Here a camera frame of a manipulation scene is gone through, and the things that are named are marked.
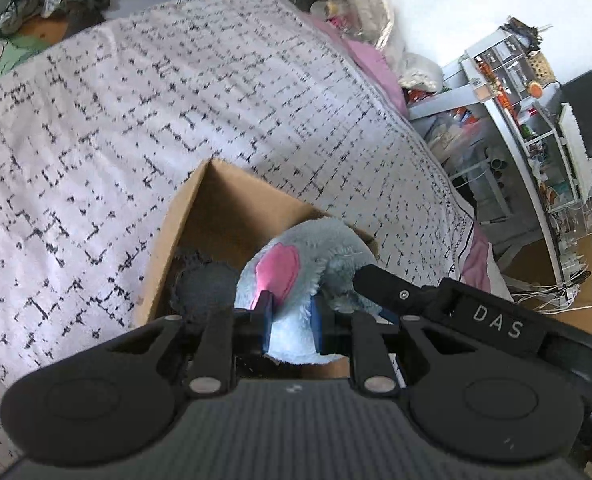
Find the pink felt patch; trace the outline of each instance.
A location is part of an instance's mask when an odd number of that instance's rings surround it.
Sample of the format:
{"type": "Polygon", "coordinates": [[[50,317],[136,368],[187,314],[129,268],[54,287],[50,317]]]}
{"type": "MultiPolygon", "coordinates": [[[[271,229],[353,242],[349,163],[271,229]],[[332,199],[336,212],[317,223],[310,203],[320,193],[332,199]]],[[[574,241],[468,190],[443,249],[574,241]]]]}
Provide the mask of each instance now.
{"type": "Polygon", "coordinates": [[[276,244],[256,264],[256,295],[249,309],[256,307],[263,290],[269,290],[278,300],[278,305],[292,290],[298,272],[300,259],[298,250],[292,245],[276,244]]]}

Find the bed sheet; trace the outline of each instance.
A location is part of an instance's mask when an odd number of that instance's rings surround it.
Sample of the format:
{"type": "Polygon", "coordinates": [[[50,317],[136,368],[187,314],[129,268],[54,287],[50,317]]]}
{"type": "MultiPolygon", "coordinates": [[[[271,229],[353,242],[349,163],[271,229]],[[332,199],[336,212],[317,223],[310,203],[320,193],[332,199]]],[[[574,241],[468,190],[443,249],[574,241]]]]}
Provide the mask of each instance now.
{"type": "MultiPolygon", "coordinates": [[[[291,4],[172,2],[0,79],[0,399],[129,329],[169,200],[211,156],[374,234],[406,280],[507,294],[426,145],[291,4]]],[[[0,427],[0,471],[16,456],[0,427]]]]}

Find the plastic bag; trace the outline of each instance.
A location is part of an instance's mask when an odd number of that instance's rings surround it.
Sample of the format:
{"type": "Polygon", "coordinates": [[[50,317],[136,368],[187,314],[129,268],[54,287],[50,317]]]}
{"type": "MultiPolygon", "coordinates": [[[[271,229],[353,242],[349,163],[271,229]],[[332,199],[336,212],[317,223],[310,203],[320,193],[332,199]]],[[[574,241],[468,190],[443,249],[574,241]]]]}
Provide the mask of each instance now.
{"type": "Polygon", "coordinates": [[[410,90],[436,93],[442,89],[442,68],[419,54],[406,53],[396,72],[398,84],[410,90]]]}
{"type": "Polygon", "coordinates": [[[462,124],[449,114],[439,114],[427,135],[430,151],[443,164],[451,156],[466,150],[480,137],[485,121],[462,124]]]}

